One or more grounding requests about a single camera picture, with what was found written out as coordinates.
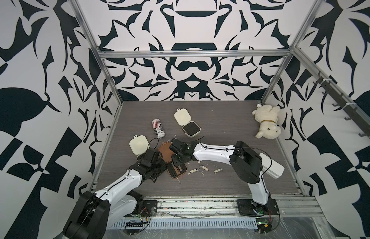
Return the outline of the cream nail kit case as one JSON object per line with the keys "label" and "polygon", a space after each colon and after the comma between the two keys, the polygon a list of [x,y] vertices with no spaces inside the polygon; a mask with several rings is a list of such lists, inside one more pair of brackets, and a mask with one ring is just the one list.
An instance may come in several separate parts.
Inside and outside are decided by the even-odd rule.
{"label": "cream nail kit case", "polygon": [[144,135],[135,135],[129,142],[129,146],[135,155],[140,155],[146,152],[150,144]]}
{"label": "cream nail kit case", "polygon": [[186,136],[193,138],[201,132],[200,126],[192,120],[191,115],[185,108],[178,108],[174,113],[174,118],[178,125],[182,127]]}

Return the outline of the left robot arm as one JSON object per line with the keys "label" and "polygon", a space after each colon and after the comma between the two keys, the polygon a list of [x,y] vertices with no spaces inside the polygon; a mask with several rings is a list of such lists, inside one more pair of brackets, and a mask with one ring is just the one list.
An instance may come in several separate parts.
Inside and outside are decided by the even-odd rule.
{"label": "left robot arm", "polygon": [[63,235],[69,239],[102,239],[109,226],[138,209],[143,196],[133,190],[148,179],[155,182],[166,169],[162,153],[147,149],[143,158],[116,181],[95,193],[84,192],[78,198]]}

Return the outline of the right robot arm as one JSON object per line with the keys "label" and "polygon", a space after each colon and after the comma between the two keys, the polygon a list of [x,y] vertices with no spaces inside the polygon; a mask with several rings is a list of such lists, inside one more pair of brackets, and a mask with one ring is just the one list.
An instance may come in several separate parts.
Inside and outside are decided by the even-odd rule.
{"label": "right robot arm", "polygon": [[268,211],[271,195],[266,188],[263,174],[263,160],[258,153],[242,141],[235,145],[219,146],[201,141],[182,142],[173,138],[169,146],[175,166],[190,161],[213,161],[230,165],[237,176],[249,186],[253,207]]}

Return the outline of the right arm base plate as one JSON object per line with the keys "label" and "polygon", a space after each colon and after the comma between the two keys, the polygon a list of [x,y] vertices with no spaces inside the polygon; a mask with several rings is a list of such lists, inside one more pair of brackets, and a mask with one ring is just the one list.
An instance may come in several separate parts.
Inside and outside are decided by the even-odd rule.
{"label": "right arm base plate", "polygon": [[269,198],[265,205],[252,199],[238,199],[237,208],[241,216],[263,217],[279,215],[279,207],[275,199]]}

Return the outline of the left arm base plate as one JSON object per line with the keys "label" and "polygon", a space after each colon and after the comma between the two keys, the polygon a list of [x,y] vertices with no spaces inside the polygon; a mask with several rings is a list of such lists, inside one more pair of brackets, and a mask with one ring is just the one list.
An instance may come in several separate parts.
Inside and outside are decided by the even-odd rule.
{"label": "left arm base plate", "polygon": [[133,215],[139,215],[141,217],[152,216],[157,213],[158,201],[157,200],[142,200],[138,201],[133,211]]}

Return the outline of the brown nail kit case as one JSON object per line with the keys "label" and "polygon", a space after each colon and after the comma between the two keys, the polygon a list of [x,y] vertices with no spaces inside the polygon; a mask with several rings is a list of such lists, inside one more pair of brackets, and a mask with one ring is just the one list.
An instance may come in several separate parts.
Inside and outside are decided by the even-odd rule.
{"label": "brown nail kit case", "polygon": [[169,149],[171,142],[163,142],[159,146],[158,151],[162,154],[162,158],[166,163],[167,172],[172,179],[177,179],[187,172],[187,167],[184,164],[175,166],[172,160],[174,153]]}

